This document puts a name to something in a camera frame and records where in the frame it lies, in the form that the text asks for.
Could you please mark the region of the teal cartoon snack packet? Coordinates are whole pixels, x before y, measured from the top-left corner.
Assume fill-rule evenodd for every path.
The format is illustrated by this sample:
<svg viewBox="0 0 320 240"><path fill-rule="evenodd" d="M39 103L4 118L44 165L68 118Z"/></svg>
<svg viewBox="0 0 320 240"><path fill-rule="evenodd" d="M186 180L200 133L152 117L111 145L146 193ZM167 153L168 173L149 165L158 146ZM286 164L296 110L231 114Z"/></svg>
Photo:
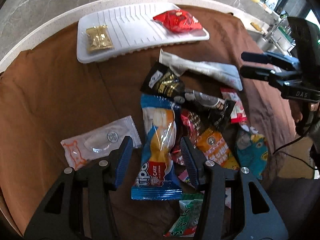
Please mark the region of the teal cartoon snack packet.
<svg viewBox="0 0 320 240"><path fill-rule="evenodd" d="M247 167L257 180L263 179L268 161L268 146L264 135L252 133L246 125L241 126L236 136L236 154L241 167Z"/></svg>

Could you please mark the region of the black coffee snack packet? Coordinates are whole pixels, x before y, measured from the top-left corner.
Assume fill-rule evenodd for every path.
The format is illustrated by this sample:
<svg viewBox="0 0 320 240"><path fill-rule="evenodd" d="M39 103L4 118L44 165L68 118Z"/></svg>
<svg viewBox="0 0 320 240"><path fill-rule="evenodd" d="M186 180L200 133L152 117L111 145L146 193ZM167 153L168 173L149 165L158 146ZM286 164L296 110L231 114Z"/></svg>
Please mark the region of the black coffee snack packet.
<svg viewBox="0 0 320 240"><path fill-rule="evenodd" d="M202 122L223 131L228 125L235 101L221 99L192 89L185 89L184 101L174 101L197 114Z"/></svg>

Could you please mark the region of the green white snack packet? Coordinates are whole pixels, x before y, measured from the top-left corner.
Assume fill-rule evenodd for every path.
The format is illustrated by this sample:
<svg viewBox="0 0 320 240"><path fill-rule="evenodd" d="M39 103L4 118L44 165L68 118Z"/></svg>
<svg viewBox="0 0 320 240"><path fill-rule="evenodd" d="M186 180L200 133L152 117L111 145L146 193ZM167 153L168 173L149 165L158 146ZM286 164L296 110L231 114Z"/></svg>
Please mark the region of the green white snack packet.
<svg viewBox="0 0 320 240"><path fill-rule="evenodd" d="M184 193L179 200L180 216L164 237L193 237L199 222L203 202L201 193Z"/></svg>

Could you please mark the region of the black gold snack packet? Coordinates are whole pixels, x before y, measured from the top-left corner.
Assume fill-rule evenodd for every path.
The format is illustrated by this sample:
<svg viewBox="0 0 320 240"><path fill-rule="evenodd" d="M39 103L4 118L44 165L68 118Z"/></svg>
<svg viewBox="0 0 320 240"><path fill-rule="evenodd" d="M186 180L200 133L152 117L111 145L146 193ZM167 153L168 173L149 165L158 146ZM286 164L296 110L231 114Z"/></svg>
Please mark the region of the black gold snack packet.
<svg viewBox="0 0 320 240"><path fill-rule="evenodd" d="M146 76L140 91L171 101L184 101L185 84L167 66L156 62Z"/></svg>

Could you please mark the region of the white plastic tray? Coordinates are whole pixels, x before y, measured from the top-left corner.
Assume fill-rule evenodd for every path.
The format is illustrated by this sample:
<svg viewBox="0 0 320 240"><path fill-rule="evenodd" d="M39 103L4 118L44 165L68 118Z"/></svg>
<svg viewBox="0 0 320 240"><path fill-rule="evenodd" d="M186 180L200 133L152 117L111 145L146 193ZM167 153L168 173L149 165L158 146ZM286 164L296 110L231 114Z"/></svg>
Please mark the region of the white plastic tray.
<svg viewBox="0 0 320 240"><path fill-rule="evenodd" d="M140 3L105 9L80 18L76 44L78 61L84 64L101 62L143 49L209 40L210 35L204 28L184 34L172 33L153 20L158 14L178 8L169 2ZM92 39L87 31L102 26L106 28L112 47L89 51Z"/></svg>

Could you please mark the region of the orange snack packet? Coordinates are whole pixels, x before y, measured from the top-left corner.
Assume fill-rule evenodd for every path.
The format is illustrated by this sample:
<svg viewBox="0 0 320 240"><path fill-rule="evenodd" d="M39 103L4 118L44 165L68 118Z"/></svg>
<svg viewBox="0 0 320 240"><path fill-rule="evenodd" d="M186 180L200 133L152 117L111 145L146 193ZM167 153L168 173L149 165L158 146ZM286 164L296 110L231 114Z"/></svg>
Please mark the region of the orange snack packet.
<svg viewBox="0 0 320 240"><path fill-rule="evenodd" d="M234 155L229 149L226 141L219 131L211 127L206 129L196 142L196 146L201 150L208 160L213 160L223 168L238 170L240 168Z"/></svg>

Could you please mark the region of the yellow sponge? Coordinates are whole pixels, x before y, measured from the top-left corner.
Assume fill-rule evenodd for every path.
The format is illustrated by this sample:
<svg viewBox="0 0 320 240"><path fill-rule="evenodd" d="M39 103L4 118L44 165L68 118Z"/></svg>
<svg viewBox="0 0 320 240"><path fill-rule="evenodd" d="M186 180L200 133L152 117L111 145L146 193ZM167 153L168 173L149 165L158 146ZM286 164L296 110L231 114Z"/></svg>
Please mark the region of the yellow sponge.
<svg viewBox="0 0 320 240"><path fill-rule="evenodd" d="M263 31L262 28L257 23L251 22L251 26L259 32Z"/></svg>

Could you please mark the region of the blue Tipo cake packet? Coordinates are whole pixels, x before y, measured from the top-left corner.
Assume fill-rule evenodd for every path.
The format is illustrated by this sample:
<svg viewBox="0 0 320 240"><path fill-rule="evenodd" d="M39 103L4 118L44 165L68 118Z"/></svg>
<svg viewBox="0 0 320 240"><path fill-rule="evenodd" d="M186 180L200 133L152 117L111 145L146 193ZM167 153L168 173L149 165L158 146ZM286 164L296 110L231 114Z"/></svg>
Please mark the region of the blue Tipo cake packet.
<svg viewBox="0 0 320 240"><path fill-rule="evenodd" d="M161 96L142 94L145 144L140 170L131 187L132 200L177 200L182 189L171 150L176 143L176 114L180 106Z"/></svg>

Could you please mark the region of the dark red snack packet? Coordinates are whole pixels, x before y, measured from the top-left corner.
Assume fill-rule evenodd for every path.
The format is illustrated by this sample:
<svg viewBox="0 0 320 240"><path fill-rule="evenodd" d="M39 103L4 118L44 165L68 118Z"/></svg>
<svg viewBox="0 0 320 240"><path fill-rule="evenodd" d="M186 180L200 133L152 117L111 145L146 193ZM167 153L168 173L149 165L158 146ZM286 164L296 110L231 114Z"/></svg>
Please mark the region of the dark red snack packet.
<svg viewBox="0 0 320 240"><path fill-rule="evenodd" d="M203 123L200 117L187 110L181 109L176 119L177 135L176 141L171 149L172 160L178 165L184 166L184 160L180 148L180 140L182 137L188 137L193 145L197 142L198 137L204 131Z"/></svg>

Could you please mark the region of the clear white orange packet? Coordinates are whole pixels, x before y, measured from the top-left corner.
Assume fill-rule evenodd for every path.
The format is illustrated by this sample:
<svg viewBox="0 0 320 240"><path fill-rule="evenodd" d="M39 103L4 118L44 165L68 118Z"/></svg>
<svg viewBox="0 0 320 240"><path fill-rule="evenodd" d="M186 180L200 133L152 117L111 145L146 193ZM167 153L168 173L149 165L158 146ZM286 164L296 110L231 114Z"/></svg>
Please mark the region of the clear white orange packet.
<svg viewBox="0 0 320 240"><path fill-rule="evenodd" d="M75 170L87 165L94 159L108 156L118 149L125 136L133 140L134 148L141 148L142 142L132 116L113 121L90 132L61 141L65 158Z"/></svg>

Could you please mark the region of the steel kitchen faucet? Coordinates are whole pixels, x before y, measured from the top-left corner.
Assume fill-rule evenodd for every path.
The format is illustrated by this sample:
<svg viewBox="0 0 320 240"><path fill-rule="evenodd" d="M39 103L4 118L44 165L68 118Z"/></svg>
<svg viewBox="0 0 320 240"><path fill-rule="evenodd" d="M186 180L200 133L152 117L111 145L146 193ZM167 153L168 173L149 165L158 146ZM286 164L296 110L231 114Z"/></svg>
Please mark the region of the steel kitchen faucet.
<svg viewBox="0 0 320 240"><path fill-rule="evenodd" d="M281 18L272 28L270 31L267 32L267 34L264 35L265 40L269 40L271 36L274 34L274 32L279 29L280 27L287 24L287 17Z"/></svg>

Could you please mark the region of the brown table cloth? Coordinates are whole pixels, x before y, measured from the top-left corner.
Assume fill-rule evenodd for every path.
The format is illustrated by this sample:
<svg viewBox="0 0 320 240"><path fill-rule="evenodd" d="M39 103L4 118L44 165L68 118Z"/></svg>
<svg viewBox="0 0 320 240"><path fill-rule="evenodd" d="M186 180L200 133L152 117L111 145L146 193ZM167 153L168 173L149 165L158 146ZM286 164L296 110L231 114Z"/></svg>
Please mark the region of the brown table cloth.
<svg viewBox="0 0 320 240"><path fill-rule="evenodd" d="M243 51L261 53L235 16L181 6L205 27L208 41L164 47L191 61L242 66ZM42 198L67 167L62 139L89 132L131 115L141 139L144 125L140 87L159 48L126 54L100 63L81 64L76 57L78 24L20 52L1 75L1 191L17 228L25 229ZM262 133L270 151L295 137L287 100L265 82L242 81L240 92L249 123ZM165 239L174 220L174 201L131 200L140 166L134 150L124 183L111 192L120 239Z"/></svg>

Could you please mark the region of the long white snack packet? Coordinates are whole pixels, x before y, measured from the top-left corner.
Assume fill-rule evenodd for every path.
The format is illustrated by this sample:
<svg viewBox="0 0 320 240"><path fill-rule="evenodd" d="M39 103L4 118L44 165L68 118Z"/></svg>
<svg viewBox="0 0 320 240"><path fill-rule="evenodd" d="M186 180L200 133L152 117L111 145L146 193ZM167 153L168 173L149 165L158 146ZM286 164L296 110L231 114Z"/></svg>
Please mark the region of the long white snack packet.
<svg viewBox="0 0 320 240"><path fill-rule="evenodd" d="M195 62L183 59L175 54L160 50L159 62L169 67L175 75L182 76L186 71L211 77L220 83L243 90L239 71L235 65L218 62Z"/></svg>

